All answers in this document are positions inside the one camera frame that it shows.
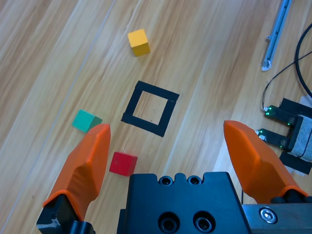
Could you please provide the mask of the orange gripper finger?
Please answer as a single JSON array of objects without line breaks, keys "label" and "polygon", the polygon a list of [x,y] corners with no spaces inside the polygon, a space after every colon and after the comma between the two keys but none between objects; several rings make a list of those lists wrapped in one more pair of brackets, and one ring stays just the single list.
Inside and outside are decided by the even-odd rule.
[{"label": "orange gripper finger", "polygon": [[295,191],[300,198],[308,196],[253,129],[235,120],[224,121],[223,128],[233,168],[248,196],[260,204],[284,197],[288,191]]},{"label": "orange gripper finger", "polygon": [[85,221],[88,206],[101,190],[108,161],[109,124],[93,127],[69,154],[43,203],[36,227],[43,234],[93,234]]}]

